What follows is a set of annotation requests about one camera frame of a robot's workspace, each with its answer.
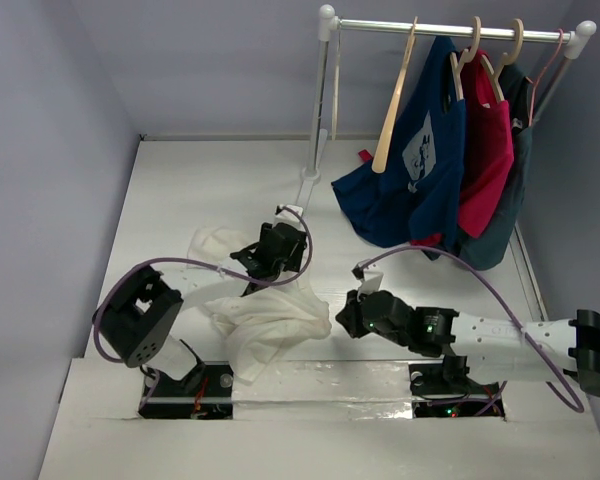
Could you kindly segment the wooden hanger under red shirt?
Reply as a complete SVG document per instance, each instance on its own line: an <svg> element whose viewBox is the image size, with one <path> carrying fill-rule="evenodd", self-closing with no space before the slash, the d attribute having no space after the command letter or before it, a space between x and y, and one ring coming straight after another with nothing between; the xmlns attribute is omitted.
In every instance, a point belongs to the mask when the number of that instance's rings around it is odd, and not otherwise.
<svg viewBox="0 0 600 480"><path fill-rule="evenodd" d="M499 84L501 73L505 66L513 64L518 59L523 46L524 24L520 18L515 18L512 21L512 30L514 44L513 50L502 53L496 66L491 64L491 61L486 54L483 54L480 58L480 65L485 71L485 74L489 80L489 84L497 104L500 104L505 100L503 91Z"/></svg>

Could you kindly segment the wooden hanger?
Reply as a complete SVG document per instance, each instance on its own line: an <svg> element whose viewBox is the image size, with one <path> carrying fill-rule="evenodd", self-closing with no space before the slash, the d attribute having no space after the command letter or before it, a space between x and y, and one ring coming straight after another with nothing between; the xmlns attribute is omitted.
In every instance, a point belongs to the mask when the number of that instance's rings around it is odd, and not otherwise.
<svg viewBox="0 0 600 480"><path fill-rule="evenodd" d="M376 146L375 155L372 160L371 169L372 172L375 174L384 173L386 170L393 129L396 123L397 112L401 101L402 91L404 88L404 83L407 76L412 51L415 45L415 30L417 23L418 17L415 17L409 32L409 37L407 39L406 47L404 50L401 67L397 76L396 84L391 96L389 107L386 112L383 127Z"/></svg>
<svg viewBox="0 0 600 480"><path fill-rule="evenodd" d="M485 71L485 74L489 80L489 84L497 104L500 104L505 100L503 91L499 84L501 73L505 66L513 64L518 59L523 46L524 24L520 18L515 18L512 21L512 30L514 44L513 50L502 53L496 66L491 64L491 61L486 54L483 54L480 58L480 65Z"/></svg>
<svg viewBox="0 0 600 480"><path fill-rule="evenodd" d="M472 38L471 44L469 45L468 48L463 49L460 54L452 52L449 57L455 99L457 101L464 99L464 92L463 92L463 86L462 86L462 80L461 80L461 72L462 72L463 67L467 63L471 62L475 58L475 56L478 52L479 43L480 43L480 39L481 39L481 33L480 33L481 27L482 27L482 22L481 22L480 17L474 16L473 17L472 34L471 34L471 38Z"/></svg>

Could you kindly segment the white t shirt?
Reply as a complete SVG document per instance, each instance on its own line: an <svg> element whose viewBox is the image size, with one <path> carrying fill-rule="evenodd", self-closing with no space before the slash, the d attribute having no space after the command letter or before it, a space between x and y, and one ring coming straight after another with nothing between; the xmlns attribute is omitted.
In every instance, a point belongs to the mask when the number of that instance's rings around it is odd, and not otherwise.
<svg viewBox="0 0 600 480"><path fill-rule="evenodd" d="M308 273L246 297L207 302L199 310L223 336L228 362L245 383L293 347L323 340L332 329L329 305L315 294Z"/></svg>

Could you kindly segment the blue t shirt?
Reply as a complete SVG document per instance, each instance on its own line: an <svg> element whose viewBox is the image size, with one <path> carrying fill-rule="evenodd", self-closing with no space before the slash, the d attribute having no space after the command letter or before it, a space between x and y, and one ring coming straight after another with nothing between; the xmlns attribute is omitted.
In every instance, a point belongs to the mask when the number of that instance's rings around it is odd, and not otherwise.
<svg viewBox="0 0 600 480"><path fill-rule="evenodd" d="M433 41L416 88L396 120L384 172L369 162L332 183L341 211L381 248L456 240L467 108L455 95L451 38Z"/></svg>

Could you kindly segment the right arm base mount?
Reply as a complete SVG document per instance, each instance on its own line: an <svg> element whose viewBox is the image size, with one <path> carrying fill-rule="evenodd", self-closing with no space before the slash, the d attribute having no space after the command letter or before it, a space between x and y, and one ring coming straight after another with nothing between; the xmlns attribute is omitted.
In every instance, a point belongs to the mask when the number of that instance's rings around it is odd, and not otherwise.
<svg viewBox="0 0 600 480"><path fill-rule="evenodd" d="M506 417L501 384L471 378L464 356L410 361L408 380L415 418Z"/></svg>

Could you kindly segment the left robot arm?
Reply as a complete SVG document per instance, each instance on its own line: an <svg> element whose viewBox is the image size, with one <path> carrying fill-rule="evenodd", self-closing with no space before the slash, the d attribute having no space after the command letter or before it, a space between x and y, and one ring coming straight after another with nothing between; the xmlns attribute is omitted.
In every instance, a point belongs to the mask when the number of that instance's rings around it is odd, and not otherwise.
<svg viewBox="0 0 600 480"><path fill-rule="evenodd" d="M306 228L265 223L259 240L217 263L159 257L129 270L110 290L93 317L94 344L105 340L115 351L112 363L154 372L175 392L189 395L203 381L206 366L196 352L171 335L178 315L208 302L245 297L297 279L313 252Z"/></svg>

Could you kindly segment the wooden hanger under blue shirt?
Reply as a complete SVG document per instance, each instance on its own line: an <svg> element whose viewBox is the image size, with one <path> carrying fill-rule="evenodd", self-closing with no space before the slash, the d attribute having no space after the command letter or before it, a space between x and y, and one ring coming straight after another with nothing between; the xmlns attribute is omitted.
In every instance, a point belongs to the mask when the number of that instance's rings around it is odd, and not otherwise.
<svg viewBox="0 0 600 480"><path fill-rule="evenodd" d="M478 52L479 43L480 43L480 39L481 39L481 33L480 33L481 27L482 27L482 22L481 22L480 17L474 16L473 17L472 34L471 34L471 38L472 38L471 44L469 45L468 48L463 49L460 54L452 52L449 57L455 99L457 101L464 99L464 92L463 92L463 86L462 86L462 80L461 80L461 72L462 72L463 67L467 63L471 62L475 58L475 56Z"/></svg>

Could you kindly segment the dark teal t shirt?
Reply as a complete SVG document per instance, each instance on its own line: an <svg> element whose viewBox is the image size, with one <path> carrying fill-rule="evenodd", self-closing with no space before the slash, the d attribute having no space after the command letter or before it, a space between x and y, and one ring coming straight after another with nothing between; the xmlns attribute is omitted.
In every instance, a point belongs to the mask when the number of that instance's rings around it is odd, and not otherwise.
<svg viewBox="0 0 600 480"><path fill-rule="evenodd" d="M517 66L506 66L499 78L505 100L497 104L479 61L463 67L461 80L468 126L455 241L446 246L444 236L434 234L417 243L484 271L503 260L523 204L533 143L532 85Z"/></svg>

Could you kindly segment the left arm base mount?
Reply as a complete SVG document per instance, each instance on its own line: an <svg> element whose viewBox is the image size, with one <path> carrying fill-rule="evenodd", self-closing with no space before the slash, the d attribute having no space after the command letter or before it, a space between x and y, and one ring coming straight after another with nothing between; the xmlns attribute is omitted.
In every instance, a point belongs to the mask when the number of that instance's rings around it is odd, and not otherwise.
<svg viewBox="0 0 600 480"><path fill-rule="evenodd" d="M167 375L145 377L138 413L145 419L230 420L233 370L227 362L207 363L201 380L186 393Z"/></svg>

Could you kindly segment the red t shirt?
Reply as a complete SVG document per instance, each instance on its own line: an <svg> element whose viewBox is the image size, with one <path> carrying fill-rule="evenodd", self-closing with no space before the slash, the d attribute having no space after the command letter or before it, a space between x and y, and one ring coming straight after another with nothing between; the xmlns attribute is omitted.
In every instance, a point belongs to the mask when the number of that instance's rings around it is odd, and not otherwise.
<svg viewBox="0 0 600 480"><path fill-rule="evenodd" d="M480 50L457 79L432 49L394 131L384 173L357 188L350 221L381 247L403 242L458 253L479 238L495 215L514 163L509 103L498 72Z"/></svg>

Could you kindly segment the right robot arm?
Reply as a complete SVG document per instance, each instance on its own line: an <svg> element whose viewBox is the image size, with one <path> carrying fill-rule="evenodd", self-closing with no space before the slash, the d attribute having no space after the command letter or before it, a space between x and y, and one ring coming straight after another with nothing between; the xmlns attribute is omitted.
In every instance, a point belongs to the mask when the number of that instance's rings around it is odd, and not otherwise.
<svg viewBox="0 0 600 480"><path fill-rule="evenodd" d="M336 320L352 338L375 334L427 358L409 372L412 394L431 401L463 399L506 381L551 382L559 374L600 398L600 314L592 310L518 329L509 320L411 307L385 290L352 290Z"/></svg>

